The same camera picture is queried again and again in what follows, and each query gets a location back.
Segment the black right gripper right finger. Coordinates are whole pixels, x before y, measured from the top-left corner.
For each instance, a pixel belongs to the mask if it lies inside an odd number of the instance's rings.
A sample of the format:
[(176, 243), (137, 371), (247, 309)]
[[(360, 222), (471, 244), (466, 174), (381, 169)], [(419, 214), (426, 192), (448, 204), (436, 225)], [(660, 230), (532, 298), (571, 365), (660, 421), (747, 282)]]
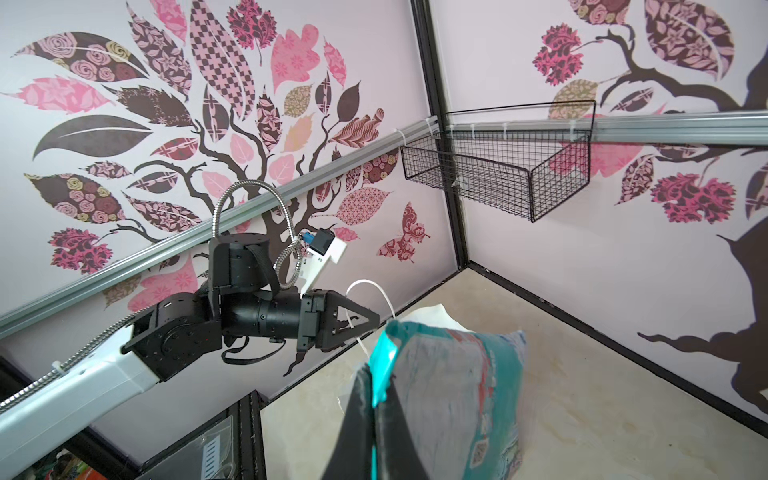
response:
[(427, 479), (394, 385), (374, 409), (377, 479)]

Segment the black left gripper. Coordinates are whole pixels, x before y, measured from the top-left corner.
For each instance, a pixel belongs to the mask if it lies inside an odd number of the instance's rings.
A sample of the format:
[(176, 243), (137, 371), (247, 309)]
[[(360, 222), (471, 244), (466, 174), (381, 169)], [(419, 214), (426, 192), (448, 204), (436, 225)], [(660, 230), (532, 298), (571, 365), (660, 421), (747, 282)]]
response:
[(330, 332), (323, 336), (324, 352), (342, 347), (380, 324), (376, 312), (330, 290), (314, 290), (301, 296), (290, 289), (271, 300), (256, 293), (232, 294), (225, 296), (221, 304), (225, 336), (294, 339), (299, 352), (322, 346), (321, 331), (329, 318)]

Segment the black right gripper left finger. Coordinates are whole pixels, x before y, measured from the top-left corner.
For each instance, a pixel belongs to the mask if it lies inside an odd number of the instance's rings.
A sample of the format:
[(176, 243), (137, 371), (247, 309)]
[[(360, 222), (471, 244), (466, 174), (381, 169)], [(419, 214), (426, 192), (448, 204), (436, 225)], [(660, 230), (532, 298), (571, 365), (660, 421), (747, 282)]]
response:
[(353, 382), (339, 435), (323, 480), (371, 480), (374, 476), (375, 422), (372, 375), (361, 367)]

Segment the teal snack bag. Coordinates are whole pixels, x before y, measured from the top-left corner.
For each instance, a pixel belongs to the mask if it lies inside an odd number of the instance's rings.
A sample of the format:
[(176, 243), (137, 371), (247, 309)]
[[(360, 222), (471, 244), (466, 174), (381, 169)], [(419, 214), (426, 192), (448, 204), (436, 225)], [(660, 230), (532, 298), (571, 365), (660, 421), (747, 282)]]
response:
[(525, 353), (521, 331), (391, 323), (369, 362), (373, 408), (394, 385), (427, 479), (511, 479)]

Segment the floral paper bag white handles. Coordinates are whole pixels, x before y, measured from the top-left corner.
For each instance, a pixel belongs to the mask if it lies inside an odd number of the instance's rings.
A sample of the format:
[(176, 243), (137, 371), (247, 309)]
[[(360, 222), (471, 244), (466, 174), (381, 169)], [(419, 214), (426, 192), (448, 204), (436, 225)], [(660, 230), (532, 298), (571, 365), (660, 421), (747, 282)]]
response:
[(433, 327), (467, 331), (464, 325), (448, 313), (444, 301), (433, 298), (444, 285), (445, 283), (438, 284), (414, 298), (410, 303), (396, 308), (388, 291), (378, 283), (369, 279), (353, 281), (347, 287), (345, 296), (380, 315), (379, 325), (373, 331), (355, 338), (356, 349), (364, 355), (364, 362), (370, 359), (385, 325), (392, 321), (410, 321)]

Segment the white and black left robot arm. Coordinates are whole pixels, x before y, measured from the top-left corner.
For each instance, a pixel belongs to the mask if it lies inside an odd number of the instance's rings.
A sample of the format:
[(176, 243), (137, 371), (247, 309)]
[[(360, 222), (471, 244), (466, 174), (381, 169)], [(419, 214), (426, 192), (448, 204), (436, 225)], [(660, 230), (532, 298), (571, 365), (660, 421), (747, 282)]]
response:
[(314, 287), (345, 245), (331, 231), (308, 236), (301, 285), (283, 287), (262, 234), (216, 236), (209, 277), (195, 292), (171, 295), (130, 315), (1, 405), (1, 475), (12, 478), (98, 418), (201, 357), (217, 352), (243, 366), (253, 338), (298, 355), (324, 352), (379, 327), (377, 313), (347, 296)]

